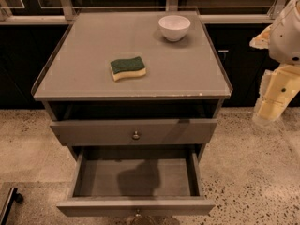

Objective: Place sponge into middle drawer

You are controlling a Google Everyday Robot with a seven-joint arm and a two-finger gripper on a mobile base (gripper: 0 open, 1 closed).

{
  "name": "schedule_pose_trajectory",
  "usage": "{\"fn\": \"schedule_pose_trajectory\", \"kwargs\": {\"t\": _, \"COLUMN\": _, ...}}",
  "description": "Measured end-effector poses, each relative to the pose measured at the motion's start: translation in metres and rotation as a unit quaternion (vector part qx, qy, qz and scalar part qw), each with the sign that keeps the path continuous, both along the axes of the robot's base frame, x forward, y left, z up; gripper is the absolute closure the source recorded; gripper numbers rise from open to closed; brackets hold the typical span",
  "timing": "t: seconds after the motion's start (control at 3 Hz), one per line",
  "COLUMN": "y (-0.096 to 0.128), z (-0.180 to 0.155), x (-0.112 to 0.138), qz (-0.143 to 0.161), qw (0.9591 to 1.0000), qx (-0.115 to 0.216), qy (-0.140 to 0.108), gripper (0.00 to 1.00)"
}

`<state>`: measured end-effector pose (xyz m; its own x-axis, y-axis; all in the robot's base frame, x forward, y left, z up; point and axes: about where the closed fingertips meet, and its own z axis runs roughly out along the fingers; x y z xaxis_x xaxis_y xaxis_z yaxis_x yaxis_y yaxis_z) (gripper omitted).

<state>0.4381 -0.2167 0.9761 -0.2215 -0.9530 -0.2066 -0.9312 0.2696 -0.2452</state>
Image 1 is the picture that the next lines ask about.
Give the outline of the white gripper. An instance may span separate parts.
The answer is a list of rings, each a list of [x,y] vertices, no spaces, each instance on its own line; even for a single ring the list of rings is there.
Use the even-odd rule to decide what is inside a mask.
[[[275,122],[300,92],[300,0],[291,0],[249,46],[268,49],[280,65],[262,75],[252,120],[258,125]]]

